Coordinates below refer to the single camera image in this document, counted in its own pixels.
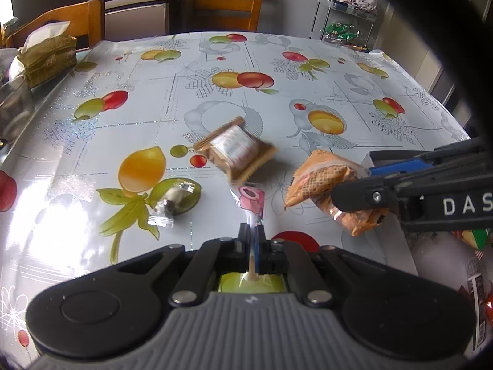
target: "tablecloth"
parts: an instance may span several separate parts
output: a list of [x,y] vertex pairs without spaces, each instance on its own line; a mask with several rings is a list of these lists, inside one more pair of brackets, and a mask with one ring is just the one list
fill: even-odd
[[[198,249],[235,237],[245,212],[225,175],[191,146],[237,115],[279,149],[254,177],[265,190],[268,238],[302,231],[412,272],[395,217],[353,238],[311,202],[284,209],[294,170],[317,148],[361,162],[372,150],[430,150],[467,138],[395,61],[258,33],[103,41],[53,90],[2,165],[1,348],[24,365],[34,358],[24,314],[53,284],[170,243]],[[133,191],[124,162],[149,172]],[[158,232],[128,208],[122,232],[102,236],[132,198],[151,192],[160,169],[163,179],[199,183],[197,205]]]

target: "clear plastic wrapper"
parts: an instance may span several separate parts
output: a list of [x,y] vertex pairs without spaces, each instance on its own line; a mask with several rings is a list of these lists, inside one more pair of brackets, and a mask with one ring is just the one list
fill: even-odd
[[264,216],[265,192],[258,183],[243,183],[230,188],[236,203],[245,211],[246,222],[250,228],[262,224]]
[[389,212],[387,208],[342,212],[332,203],[332,188],[341,182],[365,178],[369,175],[362,166],[336,154],[317,149],[298,168],[287,190],[285,205],[294,206],[311,199],[319,209],[331,215],[352,236],[374,228]]
[[158,227],[173,227],[174,213],[180,208],[183,199],[193,193],[195,185],[185,180],[177,180],[164,196],[156,203],[154,212],[147,223]]

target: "packaged biscuit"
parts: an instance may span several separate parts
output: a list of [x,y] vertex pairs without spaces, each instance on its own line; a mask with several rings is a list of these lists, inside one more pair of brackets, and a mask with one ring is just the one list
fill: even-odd
[[286,207],[311,199],[319,209],[358,236],[377,226],[389,212],[387,208],[342,212],[332,203],[332,188],[341,182],[364,178],[369,175],[362,166],[324,150],[315,150],[293,174],[293,180],[285,198]]
[[246,181],[277,150],[245,131],[244,124],[242,117],[236,117],[193,146],[224,171],[231,184]]

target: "printed cherry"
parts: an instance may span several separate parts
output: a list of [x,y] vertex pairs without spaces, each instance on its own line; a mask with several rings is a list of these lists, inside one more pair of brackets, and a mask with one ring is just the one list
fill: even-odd
[[294,53],[293,51],[285,51],[283,53],[283,57],[290,61],[296,61],[297,63],[304,63],[308,61],[308,58],[306,58],[304,55],[299,53]]
[[207,164],[207,158],[201,154],[196,154],[190,159],[190,164],[195,168],[202,168],[205,164]]
[[115,108],[122,107],[123,103],[128,99],[128,92],[125,90],[117,90],[108,93],[103,97],[104,106],[101,111],[114,110]]

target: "printed lemon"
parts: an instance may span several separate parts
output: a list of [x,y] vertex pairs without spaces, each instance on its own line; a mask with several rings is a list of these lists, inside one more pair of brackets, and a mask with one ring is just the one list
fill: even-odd
[[166,157],[159,147],[138,150],[128,156],[118,170],[118,181],[126,195],[144,192],[161,180]]
[[325,134],[341,134],[344,132],[344,123],[335,115],[322,110],[314,110],[308,114],[310,123]]

